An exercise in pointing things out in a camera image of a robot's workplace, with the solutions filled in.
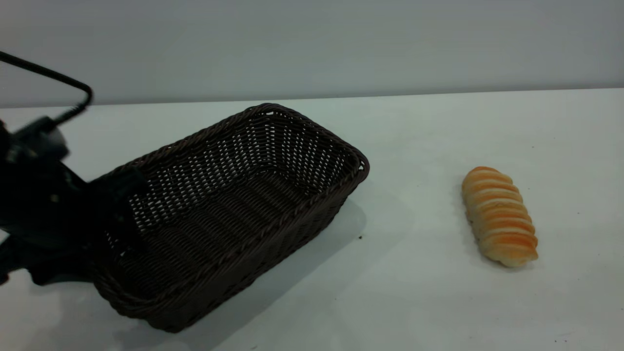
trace white table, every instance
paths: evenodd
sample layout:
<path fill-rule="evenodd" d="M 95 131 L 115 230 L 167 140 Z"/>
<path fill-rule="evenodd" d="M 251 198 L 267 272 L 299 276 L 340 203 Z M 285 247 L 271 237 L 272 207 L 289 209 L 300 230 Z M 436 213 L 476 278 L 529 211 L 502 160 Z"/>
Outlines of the white table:
<path fill-rule="evenodd" d="M 89 284 L 15 272 L 0 287 L 0 349 L 622 350 L 624 89 L 280 103 L 369 157 L 325 232 L 175 335 L 120 317 Z M 67 164 L 93 179 L 254 104 L 92 107 L 62 128 Z M 479 165 L 525 198 L 540 259 L 524 269 L 477 251 L 459 185 Z"/>

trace black cable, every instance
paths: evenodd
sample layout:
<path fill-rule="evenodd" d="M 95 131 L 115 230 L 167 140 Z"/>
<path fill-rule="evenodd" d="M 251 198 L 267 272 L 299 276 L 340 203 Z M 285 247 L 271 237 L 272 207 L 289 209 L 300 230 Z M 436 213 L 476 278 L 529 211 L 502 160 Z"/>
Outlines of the black cable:
<path fill-rule="evenodd" d="M 61 114 L 60 116 L 56 117 L 54 119 L 54 123 L 55 125 L 59 125 L 62 123 L 65 123 L 67 121 L 69 121 L 70 119 L 72 119 L 73 117 L 77 116 L 78 114 L 80 114 L 82 111 L 84 111 L 87 106 L 91 103 L 91 101 L 93 100 L 93 90 L 87 85 L 84 84 L 82 82 L 79 82 L 73 78 L 67 77 L 64 74 L 55 72 L 51 69 L 42 67 L 38 64 L 34 64 L 32 62 L 28 62 L 26 60 L 22 60 L 19 57 L 15 57 L 13 55 L 9 55 L 6 52 L 2 52 L 0 51 L 0 61 L 6 62 L 8 64 L 11 64 L 13 66 L 19 67 L 19 68 L 23 68 L 27 71 L 31 71 L 37 74 L 40 74 L 42 76 L 46 76 L 48 78 L 54 79 L 55 81 L 59 81 L 59 82 L 63 82 L 67 85 L 70 85 L 72 87 L 78 88 L 84 92 L 87 93 L 87 97 L 85 97 L 85 99 L 78 105 L 74 106 L 71 110 Z"/>

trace gray wall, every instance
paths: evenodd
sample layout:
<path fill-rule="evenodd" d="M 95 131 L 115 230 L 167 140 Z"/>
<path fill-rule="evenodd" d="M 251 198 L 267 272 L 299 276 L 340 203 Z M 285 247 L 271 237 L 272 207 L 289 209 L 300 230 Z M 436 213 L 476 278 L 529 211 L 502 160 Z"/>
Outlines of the gray wall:
<path fill-rule="evenodd" d="M 624 86 L 624 0 L 4 0 L 99 104 Z M 79 92 L 0 65 L 0 106 Z"/>

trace bread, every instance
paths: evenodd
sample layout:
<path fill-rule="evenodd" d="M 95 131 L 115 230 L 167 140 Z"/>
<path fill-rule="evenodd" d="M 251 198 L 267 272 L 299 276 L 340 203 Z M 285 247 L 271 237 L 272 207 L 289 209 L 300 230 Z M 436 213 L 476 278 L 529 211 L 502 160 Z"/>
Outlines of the bread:
<path fill-rule="evenodd" d="M 462 196 L 482 254 L 508 267 L 537 260 L 535 227 L 509 176 L 476 167 L 462 183 Z"/>

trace rectangular basket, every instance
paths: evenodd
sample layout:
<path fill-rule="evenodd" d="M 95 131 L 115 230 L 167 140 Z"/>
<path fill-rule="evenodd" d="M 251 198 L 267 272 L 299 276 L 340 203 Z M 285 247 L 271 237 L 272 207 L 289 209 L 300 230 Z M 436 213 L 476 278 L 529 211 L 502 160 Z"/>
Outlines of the rectangular basket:
<path fill-rule="evenodd" d="M 103 235 L 94 284 L 119 314 L 168 332 L 194 324 L 316 237 L 369 171 L 353 146 L 276 104 L 110 174 L 133 166 L 149 183 L 129 200 L 146 249 Z"/>

